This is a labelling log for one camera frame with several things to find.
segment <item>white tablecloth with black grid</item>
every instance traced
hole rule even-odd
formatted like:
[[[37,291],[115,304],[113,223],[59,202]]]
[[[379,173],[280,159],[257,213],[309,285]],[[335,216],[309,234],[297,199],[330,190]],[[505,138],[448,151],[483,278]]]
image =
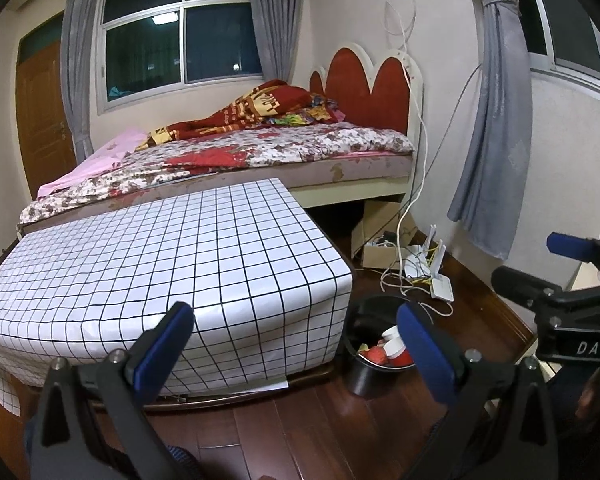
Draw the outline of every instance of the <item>white tablecloth with black grid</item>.
[[[352,274],[278,179],[168,198],[27,235],[0,266],[0,402],[13,374],[130,348],[175,301],[196,325],[163,395],[206,395],[333,359]]]

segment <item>door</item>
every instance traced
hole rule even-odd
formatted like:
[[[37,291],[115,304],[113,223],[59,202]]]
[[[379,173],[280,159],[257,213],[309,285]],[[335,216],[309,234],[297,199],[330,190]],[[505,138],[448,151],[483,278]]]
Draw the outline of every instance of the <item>door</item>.
[[[20,153],[31,196],[43,184],[76,166],[71,132],[60,94],[60,42],[55,41],[16,69],[16,119]]]

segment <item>blue gripper pad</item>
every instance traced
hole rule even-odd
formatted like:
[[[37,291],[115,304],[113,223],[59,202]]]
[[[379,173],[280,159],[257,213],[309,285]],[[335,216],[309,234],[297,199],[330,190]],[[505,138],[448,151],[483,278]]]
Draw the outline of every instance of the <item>blue gripper pad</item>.
[[[397,325],[400,337],[433,398],[452,406],[456,402],[456,370],[407,303],[398,309]]]
[[[191,337],[193,325],[193,309],[178,301],[154,329],[145,330],[135,342],[129,351],[132,356],[126,377],[140,404],[156,399]]]
[[[546,248],[552,254],[560,254],[580,262],[590,262],[595,252],[594,240],[551,233],[546,239]]]

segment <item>metal bolt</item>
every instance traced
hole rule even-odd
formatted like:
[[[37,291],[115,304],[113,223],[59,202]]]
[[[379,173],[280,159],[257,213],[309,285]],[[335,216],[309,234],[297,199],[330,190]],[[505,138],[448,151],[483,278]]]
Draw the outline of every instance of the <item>metal bolt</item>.
[[[466,360],[469,361],[470,363],[477,363],[478,361],[480,361],[482,359],[482,354],[480,353],[479,350],[476,350],[475,348],[469,348],[464,353],[464,357],[466,357]]]
[[[117,348],[116,350],[114,350],[113,352],[111,352],[109,354],[109,361],[111,361],[114,364],[117,364],[120,361],[123,361],[125,358],[126,358],[126,351],[124,351],[122,348]]]
[[[51,361],[50,366],[53,368],[53,370],[59,370],[60,368],[64,368],[68,364],[69,361],[67,361],[64,357],[56,357]]]
[[[538,360],[535,357],[525,357],[525,366],[529,370],[537,370],[538,369]]]

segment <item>trash can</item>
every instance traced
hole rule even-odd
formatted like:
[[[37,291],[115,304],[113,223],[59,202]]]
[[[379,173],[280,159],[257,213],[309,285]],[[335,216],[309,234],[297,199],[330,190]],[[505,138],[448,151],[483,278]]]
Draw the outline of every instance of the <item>trash can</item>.
[[[343,330],[346,349],[344,383],[351,393],[365,399],[387,394],[405,370],[414,367],[382,366],[358,354],[362,343],[374,345],[382,339],[382,332],[395,325],[398,308],[409,301],[394,294],[367,296],[349,306]]]

